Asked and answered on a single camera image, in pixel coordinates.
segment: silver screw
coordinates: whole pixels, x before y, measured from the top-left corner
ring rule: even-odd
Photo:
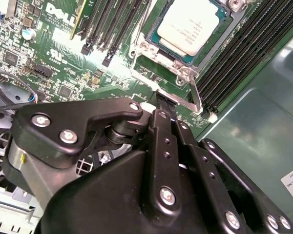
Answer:
[[[133,109],[133,110],[135,110],[135,111],[137,111],[137,110],[139,109],[139,107],[138,107],[137,104],[135,104],[135,103],[131,103],[131,104],[130,104],[130,107],[131,107],[131,109]]]
[[[291,229],[289,222],[284,217],[280,216],[280,221],[286,229]]]
[[[230,226],[232,226],[234,229],[239,229],[240,228],[240,222],[237,219],[237,217],[234,215],[234,213],[227,211],[226,212],[226,219]]]
[[[77,137],[76,133],[73,132],[72,130],[63,130],[60,133],[60,139],[64,143],[74,144],[77,142],[78,137]]]
[[[183,129],[188,129],[188,126],[185,123],[181,122],[180,125]]]
[[[235,10],[235,9],[239,8],[240,5],[241,5],[241,0],[230,0],[229,1],[229,7],[232,10]]]
[[[47,127],[51,123],[50,119],[43,115],[36,115],[32,117],[31,122],[41,128]]]
[[[144,51],[148,51],[149,47],[150,45],[144,41],[140,44],[140,48]]]
[[[271,215],[267,216],[267,220],[270,223],[270,225],[274,228],[274,229],[278,229],[279,226],[277,224],[277,221],[274,219],[274,217],[272,217]]]
[[[168,188],[162,187],[160,190],[160,196],[162,201],[169,206],[172,206],[176,202],[174,193]]]
[[[209,145],[209,147],[211,147],[212,149],[215,149],[215,146],[214,146],[214,144],[213,143],[211,143],[211,142],[207,142],[207,145]]]

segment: cable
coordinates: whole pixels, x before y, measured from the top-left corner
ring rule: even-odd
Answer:
[[[16,109],[19,109],[23,106],[32,105],[32,104],[35,104],[35,103],[25,102],[25,103],[13,104],[13,105],[0,106],[0,111],[16,110]]]
[[[13,74],[10,74],[8,72],[5,72],[5,71],[0,71],[0,75],[6,75],[6,76],[9,76],[15,80],[17,80],[19,83],[21,83],[22,85],[24,85],[33,95],[36,95],[36,91],[33,90],[28,84],[26,84],[23,80],[21,80],[19,77],[13,75]]]

